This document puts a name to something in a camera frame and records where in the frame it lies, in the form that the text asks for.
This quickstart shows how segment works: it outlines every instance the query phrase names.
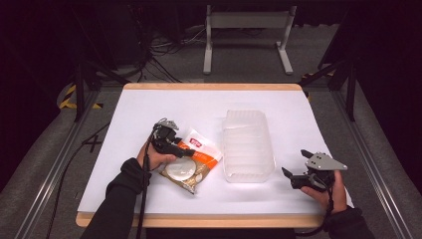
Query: food package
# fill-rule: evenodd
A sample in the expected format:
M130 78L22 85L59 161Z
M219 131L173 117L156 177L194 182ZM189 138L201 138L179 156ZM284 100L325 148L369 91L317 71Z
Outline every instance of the food package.
M168 163L160 174L172 182L195 194L196 185L208 175L210 170L222 158L222 152L214 142L190 128L188 135L178 144L184 149L194 149L192 157L177 158Z

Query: white tabletop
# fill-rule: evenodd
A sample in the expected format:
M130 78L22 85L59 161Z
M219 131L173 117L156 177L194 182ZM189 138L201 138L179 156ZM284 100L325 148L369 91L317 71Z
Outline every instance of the white tabletop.
M282 167L293 174L307 171L301 149L325 152L308 99L300 87L281 91L280 85L239 85L240 91L200 90L200 86L177 90L172 85L126 86L121 93L103 147L78 211L94 213L105 199L106 186L119 173L122 163L137 156L153 125L162 118L174 120L184 137L190 127L221 145L222 122L228 110L258 110L268 121L276 170L264 183L230 183L220 161L190 194L167 178L153 172L148 187L145 218L148 216L243 216L321 215L318 204L292 189ZM138 213L139 203L134 208Z

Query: orange label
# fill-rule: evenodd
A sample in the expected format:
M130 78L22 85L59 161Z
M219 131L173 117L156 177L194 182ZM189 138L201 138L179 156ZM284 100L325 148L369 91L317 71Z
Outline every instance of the orange label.
M180 141L179 143L177 143L177 145L183 149L190 149L190 147L186 145L186 143L184 143L183 141ZM205 154L203 152L196 151L196 150L195 150L195 153L193 153L192 159L195 159L204 163L205 165L207 165L209 169L217 165L217 162L218 162L214 157L208 154Z

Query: hand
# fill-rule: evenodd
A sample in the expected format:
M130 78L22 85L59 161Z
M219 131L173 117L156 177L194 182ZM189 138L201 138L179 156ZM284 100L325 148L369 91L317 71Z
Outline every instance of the hand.
M347 209L347 200L345 197L344 184L342 182L340 171L336 170L334 172L335 183L332 186L332 200L334 201L334 208L331 211L331 214L344 211ZM323 210L328 208L329 196L328 192L318 192L310 187L302 187L301 191L309 195L311 198L319 202Z
M145 149L146 143L140 149L139 154L137 155L137 162L139 162L140 166L143 166L143 157L145 156ZM149 168L150 170L154 170L157 168L161 163L168 163L176 160L176 156L173 154L160 154L158 153L155 148L150 144L148 148L148 156L149 156Z

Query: wooden table edge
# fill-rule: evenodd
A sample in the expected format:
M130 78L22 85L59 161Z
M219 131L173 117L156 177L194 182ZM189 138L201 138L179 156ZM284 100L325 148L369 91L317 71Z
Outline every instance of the wooden table edge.
M301 91L298 84L129 83L124 90Z
M87 227L94 214L78 212L76 222ZM133 216L136 227L138 215ZM322 215L145 215L145 228L315 228L322 224Z

